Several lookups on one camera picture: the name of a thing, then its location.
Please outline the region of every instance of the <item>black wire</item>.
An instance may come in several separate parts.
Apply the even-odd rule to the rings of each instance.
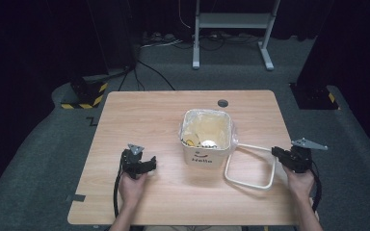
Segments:
[[[316,171],[314,171],[314,169],[310,169],[310,171],[313,173],[314,175],[314,181],[315,181],[315,184],[316,184],[316,187],[317,187],[317,190],[316,190],[316,193],[315,193],[315,196],[314,196],[314,199],[313,199],[313,205],[312,205],[312,209],[313,211],[315,212],[317,210],[317,207],[318,207],[318,204],[320,203],[320,200],[321,200],[321,194],[322,194],[322,185],[321,185],[321,181],[320,181],[320,173],[318,171],[318,167],[317,165],[312,162],[316,168]]]
[[[200,47],[201,49],[203,49],[203,50],[206,50],[206,51],[216,51],[216,50],[221,49],[224,45],[225,45],[225,39],[224,39],[224,38],[222,38],[222,43],[221,43],[218,47],[216,47],[216,48],[208,49],[208,48],[206,48],[206,47],[204,47],[204,46],[202,46],[202,45],[200,45],[200,44],[199,44],[199,47]]]
[[[211,41],[222,41],[225,39],[225,37],[223,37],[221,34],[218,34],[218,35],[203,37],[203,39],[208,39]]]
[[[165,82],[167,82],[167,84],[168,84],[168,85],[170,85],[171,89],[172,89],[172,90],[175,90],[175,88],[171,85],[171,83],[167,80],[167,78],[165,78],[165,76],[164,76],[164,75],[162,75],[158,70],[156,70],[156,69],[152,68],[151,66],[149,66],[149,65],[147,65],[147,64],[144,64],[143,62],[141,62],[141,61],[139,61],[139,60],[137,60],[137,61],[138,61],[138,63],[140,63],[140,64],[142,64],[142,65],[144,65],[144,66],[146,66],[146,67],[150,68],[151,70],[153,70],[153,71],[155,71],[157,74],[159,74],[159,75],[160,75],[160,76],[165,80]]]
[[[230,43],[230,44],[249,44],[249,43],[255,43],[255,42],[260,40],[260,38],[256,38],[254,40],[251,40],[252,38],[253,37],[248,37],[247,39],[241,40],[241,41],[230,40],[229,38],[226,38],[225,40],[226,40],[226,43]]]
[[[212,12],[213,12],[213,10],[215,9],[216,2],[218,2],[218,0],[215,0],[215,2],[213,3],[212,9],[211,9],[211,13],[212,13]]]
[[[154,42],[164,41],[164,38],[162,37],[162,35],[159,35],[159,36],[151,36],[151,38],[143,38],[143,40],[150,41],[150,43],[154,43]]]
[[[140,80],[138,79],[136,69],[134,69],[134,74],[135,74],[135,79],[137,80],[137,90],[140,90],[140,85],[141,85],[141,87],[143,87],[143,90],[145,90],[145,87],[144,87],[143,83],[141,83]]]
[[[170,40],[170,41],[156,41],[156,42],[153,42],[151,44],[145,44],[145,45],[143,45],[142,48],[144,48],[144,47],[153,47],[153,46],[163,46],[163,45],[176,44],[174,42],[175,42],[175,40]]]
[[[124,154],[121,154],[121,157],[119,159],[119,172],[117,173],[116,182],[114,183],[114,191],[113,191],[113,204],[114,204],[114,215],[117,217],[119,215],[119,205],[118,205],[118,199],[117,194],[119,191],[119,179],[122,175],[122,162],[124,160]]]
[[[194,47],[194,45],[187,46],[187,47],[180,47],[180,46],[178,46],[178,45],[176,45],[176,44],[173,44],[172,46],[174,46],[174,47],[176,47],[176,48],[178,48],[178,49],[183,49],[183,50],[191,49],[192,47]]]
[[[123,76],[127,73],[129,73],[133,68],[130,66],[128,68],[126,68],[123,72],[121,73],[118,73],[118,74],[114,74],[114,75],[109,75],[109,76],[106,76],[104,78],[101,78],[101,79],[96,79],[96,80],[88,80],[86,81],[88,84],[94,84],[94,83],[98,83],[98,82],[103,82],[103,81],[107,81],[107,80],[110,80],[110,79],[113,79],[113,78],[118,78],[120,76]]]
[[[118,89],[118,91],[120,91],[120,90],[121,90],[122,84],[124,83],[125,78],[127,78],[128,73],[129,73],[129,72],[125,73],[125,76],[124,76],[124,78],[122,79],[121,84],[119,85],[119,89]]]

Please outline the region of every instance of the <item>white plastic container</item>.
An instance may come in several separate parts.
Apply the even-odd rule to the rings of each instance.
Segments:
[[[220,167],[237,145],[235,127],[222,111],[193,109],[181,125],[185,163],[196,167]]]

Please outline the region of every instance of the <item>black curtain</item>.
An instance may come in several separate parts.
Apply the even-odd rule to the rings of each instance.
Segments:
[[[196,0],[147,0],[143,2],[145,30],[149,35],[170,33],[183,40],[192,40],[195,30]],[[299,40],[314,39],[330,11],[333,0],[281,0],[272,37]],[[274,6],[268,0],[201,0],[200,10],[206,13],[269,13]],[[202,34],[209,33],[203,29]],[[248,32],[262,36],[263,30],[225,29],[230,34]]]
[[[297,85],[338,86],[370,138],[370,0],[334,2]]]
[[[68,82],[45,1],[0,1],[0,176]]]

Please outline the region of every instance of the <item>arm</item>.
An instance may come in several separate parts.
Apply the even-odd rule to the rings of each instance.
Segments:
[[[142,174],[139,179],[133,180],[127,173],[123,173],[119,181],[119,194],[123,204],[119,215],[110,227],[110,231],[128,231],[134,218],[135,210],[144,192],[147,174]]]
[[[283,168],[287,174],[288,188],[298,208],[300,230],[323,230],[311,208],[309,200],[311,188],[314,184],[313,174],[310,170],[305,173],[295,173],[285,166]]]

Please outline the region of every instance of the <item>gray carpet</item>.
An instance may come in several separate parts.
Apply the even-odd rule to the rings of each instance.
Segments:
[[[370,140],[338,88],[330,86],[329,90],[340,110],[303,111],[288,86],[296,82],[312,43],[271,39],[268,49],[274,71],[265,69],[256,44],[226,44],[216,51],[201,50],[200,70],[192,70],[192,49],[148,47],[141,50],[139,59],[161,72],[177,90],[272,90],[290,137],[305,137],[330,148],[313,152],[323,182],[318,212],[325,230],[370,230]],[[203,40],[202,45],[214,48],[218,43]],[[171,90],[157,73],[141,64],[137,74],[145,90]],[[106,94],[118,90],[121,81],[122,77],[110,80]],[[66,220],[71,205],[68,197],[77,188],[95,133],[96,127],[90,126],[87,117],[98,122],[105,101],[96,109],[63,110],[59,103],[66,89],[64,85],[53,92],[57,107],[19,147],[0,180],[0,230],[106,227],[70,225]],[[138,90],[133,72],[121,90]],[[293,228],[272,226],[270,230]]]

